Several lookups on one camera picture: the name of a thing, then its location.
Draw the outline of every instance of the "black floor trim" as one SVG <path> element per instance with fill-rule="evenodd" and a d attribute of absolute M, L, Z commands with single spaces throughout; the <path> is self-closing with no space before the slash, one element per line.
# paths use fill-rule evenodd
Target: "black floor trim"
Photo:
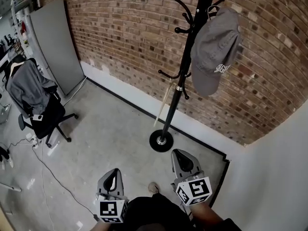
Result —
<path fill-rule="evenodd" d="M 117 97 L 118 99 L 122 100 L 123 102 L 125 102 L 125 103 L 129 104 L 130 106 L 134 107 L 135 109 L 139 110 L 140 112 L 144 113 L 145 115 L 147 115 L 147 116 L 149 116 L 149 117 L 151 117 L 151 118 L 153 118 L 153 119 L 156 119 L 156 116 L 154 116 L 153 114 L 147 112 L 147 111 L 144 110 L 144 109 L 141 109 L 141 108 L 138 107 L 137 105 L 131 103 L 130 101 L 126 100 L 125 98 L 123 98 L 123 97 L 121 97 L 121 96 L 119 96 L 118 94 L 114 93 L 113 91 L 110 91 L 109 89 L 107 89 L 106 87 L 100 85 L 99 83 L 95 82 L 94 80 L 92 80 L 92 79 L 90 79 L 90 78 L 87 78 L 87 80 L 89 80 L 90 82 L 92 82 L 94 85 L 100 87 L 101 89 L 105 90 L 106 92 L 108 92 L 108 93 L 114 95 L 115 97 Z M 163 123 L 163 124 L 165 124 L 165 121 L 163 121 L 162 119 L 158 119 L 158 121 L 161 122 L 161 123 Z M 222 161 L 225 162 L 226 165 L 225 165 L 225 168 L 224 168 L 224 170 L 223 170 L 223 172 L 222 172 L 222 175 L 221 175 L 219 184 L 218 184 L 218 186 L 217 186 L 217 188 L 216 188 L 216 191 L 214 192 L 213 197 L 212 197 L 212 199 L 211 199 L 211 202 L 210 202 L 210 204 L 209 204 L 209 206 L 212 207 L 213 204 L 214 204 L 214 202 L 215 202 L 215 200 L 216 200 L 216 198 L 217 198 L 217 196 L 218 196 L 219 190 L 220 190 L 220 188 L 221 188 L 221 186 L 222 186 L 222 184 L 223 184 L 223 181 L 224 181 L 224 179 L 225 179 L 225 177 L 226 177 L 226 173 L 227 173 L 227 171 L 228 171 L 228 167 L 229 167 L 230 161 L 226 159 L 227 155 L 226 155 L 225 153 L 223 153 L 223 152 L 221 152 L 221 151 L 215 149 L 213 146 L 210 146 L 210 145 L 208 145 L 208 144 L 206 144 L 206 143 L 204 143 L 204 142 L 202 142 L 202 141 L 196 139 L 196 138 L 193 137 L 192 135 L 189 135 L 189 134 L 183 132 L 182 130 L 180 130 L 180 129 L 178 129 L 178 128 L 172 126 L 172 125 L 170 125 L 170 127 L 171 127 L 173 130 L 175 130 L 176 132 L 178 132 L 178 133 L 180 133 L 180 134 L 186 136 L 187 138 L 189 138 L 189 139 L 191 139 L 192 141 L 195 141 L 196 143 L 198 143 L 198 144 L 200 144 L 200 145 L 206 147 L 207 149 L 209 149 L 209 150 L 211 150 L 211 151 L 213 151 L 213 152 L 218 153 L 219 155 L 221 155 L 221 156 L 223 157 Z"/>

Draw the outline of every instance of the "electrical cable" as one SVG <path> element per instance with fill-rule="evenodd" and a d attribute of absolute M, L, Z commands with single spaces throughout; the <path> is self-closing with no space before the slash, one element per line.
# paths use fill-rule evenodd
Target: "electrical cable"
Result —
<path fill-rule="evenodd" d="M 43 161 L 44 140 L 42 140 L 42 142 L 43 142 L 43 143 L 42 143 L 42 161 Z M 40 171 L 40 172 L 41 172 L 41 176 L 42 176 L 42 188 L 43 188 L 43 193 L 44 193 L 44 197 L 45 197 L 46 207 L 47 207 L 47 210 L 48 210 L 49 219 L 50 219 L 51 224 L 52 224 L 52 229 L 53 229 L 53 231 L 55 231 L 55 230 L 54 230 L 54 223 L 53 223 L 53 220 L 52 220 L 51 215 L 50 215 L 50 210 L 49 210 L 49 206 L 48 206 L 48 203 L 47 203 L 47 197 L 46 197 L 45 188 L 44 188 L 43 164 L 42 164 L 42 163 L 41 163 L 41 171 Z"/>
<path fill-rule="evenodd" d="M 82 203 L 80 203 L 80 202 L 75 198 L 75 196 L 72 194 L 72 192 L 71 192 L 70 190 L 68 190 L 64 185 L 62 185 L 61 182 L 59 182 L 59 180 L 55 177 L 55 175 L 54 175 L 53 172 L 50 170 L 50 168 L 48 168 L 47 165 L 46 165 L 42 160 L 40 160 L 40 158 L 38 157 L 38 155 L 37 155 L 36 152 L 34 151 L 33 147 L 32 147 L 32 150 L 33 150 L 35 156 L 37 157 L 37 159 L 49 170 L 49 172 L 52 174 L 52 176 L 54 177 L 54 179 L 60 184 L 60 186 L 62 186 L 65 190 L 67 190 L 67 191 L 72 195 L 73 199 L 74 199 L 78 204 L 80 204 L 81 206 L 83 206 L 84 208 L 86 208 L 92 215 L 94 215 L 93 212 L 90 211 L 89 208 L 87 208 L 86 206 L 84 206 Z"/>
<path fill-rule="evenodd" d="M 65 106 L 69 101 L 71 101 L 72 100 L 72 98 L 77 94 L 77 92 L 79 92 L 79 90 L 81 89 L 81 87 L 82 87 L 82 85 L 83 85 L 83 83 L 86 81 L 86 79 L 87 79 L 88 77 L 86 76 L 85 78 L 84 78 L 84 80 L 81 82 L 81 84 L 80 84 L 80 86 L 79 86 L 79 88 L 78 88 L 78 90 L 73 94 L 73 96 L 69 99 L 69 100 L 67 100 L 66 101 L 66 103 L 65 104 L 63 104 L 63 106 Z"/>
<path fill-rule="evenodd" d="M 15 146 L 18 145 L 21 141 L 28 141 L 29 143 L 31 142 L 31 140 L 22 139 L 22 140 L 20 140 L 19 142 L 17 142 L 16 144 L 11 143 L 11 144 L 9 145 L 9 147 L 7 147 L 7 146 L 6 146 L 4 143 L 2 143 L 2 142 L 0 142 L 0 144 L 3 144 L 3 145 L 6 147 L 6 150 L 9 150 L 11 146 L 14 146 L 14 147 L 15 147 Z"/>

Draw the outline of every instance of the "black shorts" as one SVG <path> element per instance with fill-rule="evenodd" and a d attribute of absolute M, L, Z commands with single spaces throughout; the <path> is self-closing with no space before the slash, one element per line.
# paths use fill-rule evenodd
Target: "black shorts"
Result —
<path fill-rule="evenodd" d="M 195 230 L 187 214 L 160 193 L 129 202 L 124 223 L 113 224 L 111 230 L 136 231 L 154 223 L 161 224 L 166 231 Z"/>

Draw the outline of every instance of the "white baseboard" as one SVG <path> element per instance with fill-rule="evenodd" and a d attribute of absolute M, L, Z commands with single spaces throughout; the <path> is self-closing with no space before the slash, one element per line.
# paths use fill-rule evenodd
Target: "white baseboard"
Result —
<path fill-rule="evenodd" d="M 111 76 L 107 67 L 104 67 L 103 70 L 99 70 L 86 62 L 80 62 L 80 64 L 84 74 L 91 80 L 121 96 L 127 101 L 137 105 L 141 109 L 153 114 L 154 116 L 158 115 L 161 101 L 148 95 L 140 89 Z M 166 119 L 168 110 L 169 105 L 165 104 L 160 116 L 162 120 Z M 244 150 L 244 147 L 240 144 L 230 140 L 217 131 L 194 120 L 178 110 L 175 111 L 171 125 L 225 153 L 229 160 L 232 160 L 232 158 Z"/>

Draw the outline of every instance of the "white wall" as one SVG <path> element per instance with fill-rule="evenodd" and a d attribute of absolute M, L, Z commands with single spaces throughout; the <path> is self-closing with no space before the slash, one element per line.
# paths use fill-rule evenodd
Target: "white wall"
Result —
<path fill-rule="evenodd" d="M 8 13 L 2 19 L 0 19 L 0 40 L 2 39 L 3 42 L 5 43 L 6 50 L 8 49 L 8 45 L 6 43 L 6 40 L 4 39 L 4 36 L 8 36 L 9 34 L 11 35 L 12 38 L 14 38 L 14 31 L 10 26 L 9 18 L 11 14 Z"/>
<path fill-rule="evenodd" d="M 230 163 L 213 209 L 243 231 L 308 227 L 308 102 Z"/>

